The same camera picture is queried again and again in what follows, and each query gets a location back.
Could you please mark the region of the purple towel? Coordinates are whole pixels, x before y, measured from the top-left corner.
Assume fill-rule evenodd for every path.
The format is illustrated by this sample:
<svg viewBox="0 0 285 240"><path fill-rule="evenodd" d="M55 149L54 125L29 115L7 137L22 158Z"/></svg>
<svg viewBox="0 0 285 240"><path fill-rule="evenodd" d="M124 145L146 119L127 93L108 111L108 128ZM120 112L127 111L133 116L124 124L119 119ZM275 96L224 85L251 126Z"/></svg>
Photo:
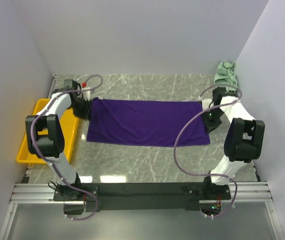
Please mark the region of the purple towel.
<svg viewBox="0 0 285 240"><path fill-rule="evenodd" d="M94 98L88 142L144 147L173 147L181 129L202 111L197 101Z"/></svg>

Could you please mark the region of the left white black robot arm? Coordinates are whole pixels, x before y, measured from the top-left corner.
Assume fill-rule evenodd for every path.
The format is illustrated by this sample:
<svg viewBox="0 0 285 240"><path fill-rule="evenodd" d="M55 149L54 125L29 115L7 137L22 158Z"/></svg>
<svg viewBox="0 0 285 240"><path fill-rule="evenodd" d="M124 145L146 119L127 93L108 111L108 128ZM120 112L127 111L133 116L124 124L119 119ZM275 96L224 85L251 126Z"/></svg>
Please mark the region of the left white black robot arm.
<svg viewBox="0 0 285 240"><path fill-rule="evenodd" d="M65 138L60 123L68 109L79 119L91 117L90 91L83 90L72 79L64 81L63 88L52 94L42 110L26 117L26 139L29 152L43 159L57 177L56 194L77 201L84 196L82 183L64 153Z"/></svg>

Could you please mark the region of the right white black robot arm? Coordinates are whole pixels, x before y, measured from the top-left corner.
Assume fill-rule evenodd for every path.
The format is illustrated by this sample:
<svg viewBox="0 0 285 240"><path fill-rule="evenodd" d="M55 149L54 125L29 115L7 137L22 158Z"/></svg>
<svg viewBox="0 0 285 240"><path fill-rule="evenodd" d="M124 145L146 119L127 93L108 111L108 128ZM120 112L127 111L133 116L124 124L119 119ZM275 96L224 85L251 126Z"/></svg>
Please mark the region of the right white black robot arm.
<svg viewBox="0 0 285 240"><path fill-rule="evenodd" d="M213 85L212 100L202 100L205 111L201 118L206 133L211 133L221 124L225 115L230 126L224 141L224 156L203 181L202 193L209 200L228 190L230 178L252 160L260 157L265 133L265 123L256 120L241 104L241 93L236 87L228 91L227 85Z"/></svg>

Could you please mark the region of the green crumpled towel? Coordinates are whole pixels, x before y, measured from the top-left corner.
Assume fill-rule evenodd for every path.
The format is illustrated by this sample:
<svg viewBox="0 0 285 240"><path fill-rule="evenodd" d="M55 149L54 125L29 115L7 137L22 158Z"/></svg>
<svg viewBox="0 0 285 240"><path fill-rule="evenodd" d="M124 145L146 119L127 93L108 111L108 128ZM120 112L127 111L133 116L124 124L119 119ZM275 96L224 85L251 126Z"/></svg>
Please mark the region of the green crumpled towel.
<svg viewBox="0 0 285 240"><path fill-rule="evenodd" d="M236 76L236 62L222 61L218 64L214 75L215 84L225 84L232 87L238 87Z"/></svg>

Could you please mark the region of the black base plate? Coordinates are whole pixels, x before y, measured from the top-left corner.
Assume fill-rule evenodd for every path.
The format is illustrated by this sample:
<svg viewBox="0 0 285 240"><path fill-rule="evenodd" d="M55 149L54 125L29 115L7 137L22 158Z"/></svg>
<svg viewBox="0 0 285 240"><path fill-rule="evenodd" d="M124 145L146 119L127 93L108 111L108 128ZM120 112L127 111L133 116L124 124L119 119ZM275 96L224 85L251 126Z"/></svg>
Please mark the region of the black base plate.
<svg viewBox="0 0 285 240"><path fill-rule="evenodd" d="M200 210L201 201L230 200L228 188L224 194L207 194L202 182L154 182L154 183L82 183L90 195L70 200L56 194L55 202L83 202L86 212L115 210Z"/></svg>

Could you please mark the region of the aluminium frame rail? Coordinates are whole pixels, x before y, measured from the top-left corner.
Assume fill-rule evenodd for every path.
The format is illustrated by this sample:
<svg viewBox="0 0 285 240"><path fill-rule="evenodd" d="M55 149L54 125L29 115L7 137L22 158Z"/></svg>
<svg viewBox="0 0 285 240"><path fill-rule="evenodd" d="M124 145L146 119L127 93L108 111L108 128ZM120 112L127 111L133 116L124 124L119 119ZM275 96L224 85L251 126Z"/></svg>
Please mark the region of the aluminium frame rail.
<svg viewBox="0 0 285 240"><path fill-rule="evenodd" d="M283 240L266 182L14 186L1 240Z"/></svg>

